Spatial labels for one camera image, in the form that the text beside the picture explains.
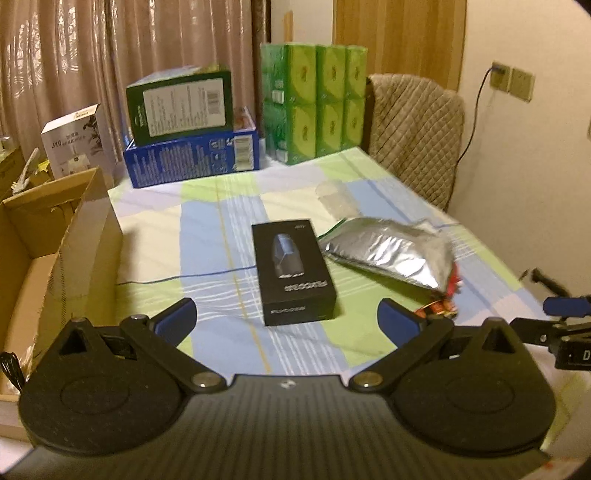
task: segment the silver foil bag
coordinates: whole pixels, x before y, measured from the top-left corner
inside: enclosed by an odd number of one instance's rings
[[[320,250],[339,263],[445,294],[454,261],[452,244],[428,227],[352,218],[322,235]]]

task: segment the cardboard box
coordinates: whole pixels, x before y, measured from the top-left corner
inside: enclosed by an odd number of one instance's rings
[[[126,89],[135,144],[232,130],[232,78],[219,65],[149,75]]]
[[[345,75],[346,98],[365,98],[367,61],[367,48],[353,45],[347,47],[347,73]]]
[[[316,46],[261,44],[264,99],[280,105],[316,103]]]
[[[336,290],[309,220],[252,226],[265,325],[332,318]]]
[[[343,102],[317,104],[317,157],[340,151],[343,136],[343,108]]]
[[[20,148],[0,153],[0,202],[12,195],[12,182],[19,178],[23,168],[25,159]]]
[[[316,104],[279,105],[264,102],[267,153],[287,164],[316,156]]]
[[[343,116],[343,141],[341,148],[356,147],[363,137],[363,119],[365,117],[365,99],[345,100]]]
[[[259,169],[259,139],[248,109],[236,111],[233,132],[185,137],[124,152],[135,188]]]
[[[346,53],[344,45],[316,47],[317,103],[344,100]]]
[[[72,318],[116,325],[122,233],[102,173],[92,169],[0,203],[0,343],[25,376]],[[24,431],[10,415],[18,392],[0,376],[0,436]]]
[[[47,122],[41,139],[54,178],[100,167],[107,188],[113,187],[115,151],[101,105]]]

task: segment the wooden door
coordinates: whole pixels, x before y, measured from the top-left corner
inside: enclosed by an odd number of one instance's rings
[[[368,74],[460,83],[466,0],[334,0],[333,42],[368,48]]]

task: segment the open cardboard box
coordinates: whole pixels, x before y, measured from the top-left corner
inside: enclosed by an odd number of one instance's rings
[[[122,233],[99,169],[0,203],[0,344],[25,376],[72,318],[115,325]],[[0,436],[26,438],[0,374]]]
[[[25,159],[20,148],[0,152],[0,201],[12,195],[12,182],[18,180],[23,168]]]

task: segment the product label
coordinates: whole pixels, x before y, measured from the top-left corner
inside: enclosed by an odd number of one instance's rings
[[[222,79],[146,90],[144,104],[151,137],[226,124]]]
[[[234,137],[235,170],[245,171],[254,168],[255,154],[251,135],[237,135]]]
[[[271,310],[271,313],[291,313],[291,312],[301,312],[305,310],[306,307],[292,307],[290,309],[279,309],[279,310]]]
[[[283,90],[273,90],[271,92],[271,97],[275,103],[280,103],[283,105],[285,102],[285,93]]]
[[[281,163],[287,164],[288,156],[285,150],[275,150],[275,159]]]
[[[309,288],[322,288],[327,286],[329,283],[326,280],[322,281],[312,281],[306,283],[296,283],[293,285],[286,285],[284,287],[285,291],[294,291],[294,290],[308,290]]]

